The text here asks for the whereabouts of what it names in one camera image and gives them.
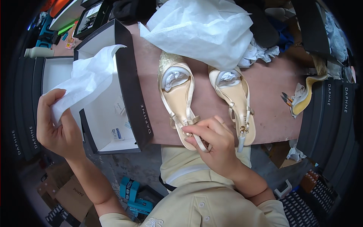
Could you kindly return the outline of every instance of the wooden table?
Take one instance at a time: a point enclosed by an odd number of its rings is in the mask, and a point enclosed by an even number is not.
[[[158,91],[158,66],[161,50],[140,37],[138,25],[127,26],[132,34],[136,65],[145,105],[154,131],[152,143],[182,145],[176,130],[169,125],[169,114],[161,101]],[[60,41],[54,46],[55,56],[70,56],[73,51],[65,48]],[[208,66],[200,61],[186,58],[196,87],[193,94],[192,110],[202,119],[214,115],[221,116],[236,134],[233,122],[228,116],[228,105],[210,84]],[[294,119],[289,107],[280,97],[281,92],[294,94],[296,84],[305,84],[304,68],[284,54],[265,63],[258,60],[242,73],[250,87],[250,105],[255,111],[256,138],[253,144],[271,143],[297,139],[300,133],[302,113]]]

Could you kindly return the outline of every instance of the black cloth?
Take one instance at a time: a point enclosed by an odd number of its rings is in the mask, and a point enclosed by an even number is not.
[[[160,183],[161,183],[162,185],[164,185],[164,187],[166,187],[166,189],[167,189],[167,190],[169,190],[169,191],[174,191],[174,190],[176,189],[176,187],[174,187],[174,186],[171,186],[171,185],[169,185],[169,184],[165,184],[165,183],[163,182],[163,179],[161,179],[161,175],[159,175],[159,181],[160,181]]]

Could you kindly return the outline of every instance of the embroidered logo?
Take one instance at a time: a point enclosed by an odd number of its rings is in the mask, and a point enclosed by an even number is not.
[[[150,220],[148,220],[145,225],[146,226],[151,226],[151,227],[163,227],[162,224],[164,223],[163,220],[161,219],[156,219],[156,218],[150,218]]]

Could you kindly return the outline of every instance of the blue box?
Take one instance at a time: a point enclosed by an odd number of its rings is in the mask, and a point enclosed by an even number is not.
[[[128,177],[123,177],[120,184],[120,196],[128,201],[134,202],[139,186],[139,182]]]
[[[151,202],[142,199],[136,199],[135,202],[128,201],[127,205],[129,206],[131,211],[142,214],[150,214],[153,209],[153,205]]]

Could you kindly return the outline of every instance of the gold sandal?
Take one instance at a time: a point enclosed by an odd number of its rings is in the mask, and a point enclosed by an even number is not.
[[[161,99],[170,115],[170,126],[177,130],[184,147],[196,150],[193,145],[184,140],[186,137],[194,136],[200,149],[208,152],[199,136],[182,130],[183,126],[193,125],[200,120],[200,116],[195,116],[190,107],[195,86],[194,76],[182,56],[162,51],[158,86]]]
[[[229,105],[228,113],[233,122],[236,123],[238,137],[238,152],[241,152],[244,145],[250,145],[256,137],[256,127],[254,125],[254,111],[250,105],[249,87],[240,69],[221,72],[220,70],[208,66],[209,80],[219,97],[223,98]],[[220,78],[225,73],[236,75],[237,78],[232,84],[219,86]]]

